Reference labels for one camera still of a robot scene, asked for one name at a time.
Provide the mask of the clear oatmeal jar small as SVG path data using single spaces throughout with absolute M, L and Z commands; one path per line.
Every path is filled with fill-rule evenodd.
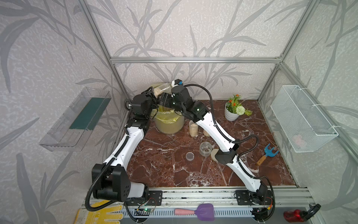
M 154 96 L 159 97 L 162 93 L 171 94 L 172 85 L 170 83 L 163 83 L 153 89 Z

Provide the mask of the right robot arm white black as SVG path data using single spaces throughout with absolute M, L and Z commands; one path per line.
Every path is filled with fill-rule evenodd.
M 208 94 L 211 111 L 202 102 L 193 100 L 188 87 L 201 88 Z M 220 149 L 220 152 L 215 155 L 217 161 L 234 171 L 244 183 L 255 204 L 263 203 L 268 196 L 268 191 L 271 191 L 272 205 L 275 205 L 275 193 L 268 177 L 254 176 L 241 160 L 243 155 L 258 146 L 259 137 L 253 134 L 242 140 L 236 140 L 228 134 L 215 119 L 213 99 L 209 90 L 198 84 L 183 85 L 180 82 L 171 88 L 170 93 L 160 93 L 157 98 L 160 105 L 180 112 L 185 118 L 209 133 Z

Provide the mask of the clear oatmeal jar tall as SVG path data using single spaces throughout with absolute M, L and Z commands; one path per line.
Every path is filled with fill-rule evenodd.
M 193 122 L 193 121 L 189 121 L 189 134 L 191 137 L 197 137 L 198 136 L 198 129 L 199 126 Z

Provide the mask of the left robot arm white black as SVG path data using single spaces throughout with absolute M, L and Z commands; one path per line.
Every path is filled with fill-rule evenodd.
M 85 198 L 88 211 L 98 211 L 115 202 L 145 202 L 149 199 L 148 187 L 131 182 L 127 167 L 137 145 L 149 129 L 152 110 L 157 105 L 152 87 L 136 95 L 128 104 L 130 112 L 122 140 L 110 157 L 92 169 L 92 185 Z

